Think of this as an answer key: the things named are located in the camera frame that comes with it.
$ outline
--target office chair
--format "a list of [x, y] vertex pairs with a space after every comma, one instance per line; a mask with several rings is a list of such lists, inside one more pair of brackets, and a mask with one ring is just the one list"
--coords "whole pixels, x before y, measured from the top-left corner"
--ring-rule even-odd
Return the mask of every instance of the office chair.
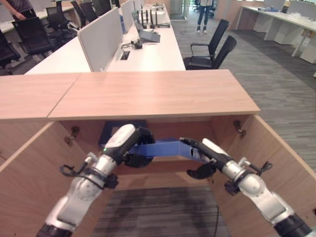
[[234, 37], [228, 36], [214, 61], [198, 57], [193, 60], [185, 58], [183, 61], [186, 70], [219, 69], [226, 56], [236, 47], [236, 44]]
[[98, 16], [111, 10], [110, 0], [92, 0], [92, 3]]
[[80, 18], [80, 24], [81, 24], [80, 28], [84, 27], [85, 21], [87, 20], [85, 14], [83, 13], [83, 11], [81, 10], [81, 8], [79, 7], [79, 5], [76, 1], [71, 1], [70, 3], [73, 5], [76, 13], [78, 14], [78, 16]]
[[46, 12], [49, 23], [48, 28], [54, 30], [54, 32], [49, 33], [49, 36], [51, 38], [56, 38], [59, 46], [64, 45], [77, 36], [74, 31], [69, 29], [68, 25], [70, 21], [65, 18], [61, 7], [47, 7]]
[[83, 13], [85, 14], [85, 16], [87, 17], [88, 22], [92, 22], [98, 18], [97, 14], [93, 10], [90, 2], [80, 3], [80, 7], [81, 7]]
[[18, 60], [21, 55], [15, 50], [11, 42], [8, 42], [0, 30], [0, 68], [6, 69], [12, 75], [12, 72], [6, 67], [12, 60]]
[[21, 45], [26, 53], [46, 57], [44, 53], [54, 51], [54, 44], [38, 17], [15, 21], [12, 24], [22, 40]]
[[[225, 32], [225, 30], [227, 29], [227, 27], [229, 26], [229, 21], [226, 21], [226, 20], [221, 20], [214, 32], [214, 35], [210, 41], [209, 44], [205, 44], [205, 43], [191, 43], [191, 52], [192, 52], [192, 56], [190, 58], [185, 58], [184, 61], [188, 61], [188, 60], [193, 60], [193, 58], [202, 58], [203, 60], [205, 60], [205, 63], [207, 63], [209, 60], [211, 62], [214, 61], [214, 57], [215, 57], [215, 51], [216, 51], [216, 48], [219, 44], [219, 42], [221, 41], [221, 38]], [[208, 47], [208, 53], [209, 55], [207, 56], [197, 56], [197, 55], [194, 55], [194, 52], [193, 52], [193, 46], [207, 46]]]

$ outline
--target wire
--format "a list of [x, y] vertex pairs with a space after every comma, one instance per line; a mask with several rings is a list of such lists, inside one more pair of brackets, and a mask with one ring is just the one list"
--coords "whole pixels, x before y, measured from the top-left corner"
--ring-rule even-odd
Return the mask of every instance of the wire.
[[213, 237], [216, 237], [217, 227], [218, 227], [218, 218], [219, 218], [219, 207], [217, 206], [216, 225], [215, 225], [215, 230], [214, 230], [214, 235], [213, 235]]

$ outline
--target cabinet door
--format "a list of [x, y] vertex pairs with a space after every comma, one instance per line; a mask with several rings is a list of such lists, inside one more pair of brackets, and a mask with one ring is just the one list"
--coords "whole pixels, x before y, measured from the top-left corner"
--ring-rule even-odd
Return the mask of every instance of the cabinet door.
[[[85, 153], [76, 142], [69, 147], [69, 136], [59, 122], [50, 122], [27, 141], [0, 167], [0, 236], [33, 237], [59, 198], [70, 187], [72, 178], [59, 172], [63, 164], [76, 168]], [[92, 204], [73, 236], [90, 236], [112, 191], [104, 190]]]
[[8, 159], [46, 123], [46, 121], [0, 122], [0, 156]]
[[[309, 226], [315, 226], [315, 173], [259, 116], [249, 116], [242, 128], [247, 132], [243, 138], [232, 131], [236, 137], [226, 150], [228, 154], [236, 161], [246, 157], [257, 167], [266, 161], [272, 163], [273, 167], [262, 174], [268, 189], [279, 194]], [[211, 189], [233, 237], [276, 235], [249, 198], [225, 191], [226, 176], [218, 172], [213, 178]]]

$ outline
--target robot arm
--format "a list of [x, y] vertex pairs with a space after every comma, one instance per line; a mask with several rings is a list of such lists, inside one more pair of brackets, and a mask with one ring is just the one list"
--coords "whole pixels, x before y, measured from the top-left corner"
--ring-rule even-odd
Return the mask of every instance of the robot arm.
[[135, 144], [155, 142], [151, 133], [132, 124], [122, 126], [106, 143], [98, 158], [88, 154], [78, 172], [64, 165], [61, 171], [75, 177], [67, 194], [54, 206], [37, 237], [70, 237], [81, 223], [90, 205], [104, 188], [115, 188], [118, 184], [113, 170], [125, 161], [128, 151]]
[[200, 167], [197, 171], [188, 170], [187, 173], [191, 177], [205, 178], [218, 169], [231, 179], [230, 185], [254, 202], [259, 212], [281, 237], [316, 236], [279, 195], [267, 189], [260, 176], [244, 168], [245, 165], [251, 165], [245, 158], [239, 163], [235, 162], [225, 151], [206, 138], [201, 143], [187, 138], [180, 140], [193, 148], [198, 148], [201, 154], [210, 160], [202, 166], [203, 169]]

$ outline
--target monitor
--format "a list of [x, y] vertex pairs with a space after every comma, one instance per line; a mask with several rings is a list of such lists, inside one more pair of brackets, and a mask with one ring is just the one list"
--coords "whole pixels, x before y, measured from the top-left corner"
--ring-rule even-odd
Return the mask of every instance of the monitor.
[[135, 23], [137, 31], [140, 32], [141, 30], [143, 30], [143, 26], [140, 23], [139, 16], [136, 10], [132, 11], [132, 17], [133, 17], [133, 21]]

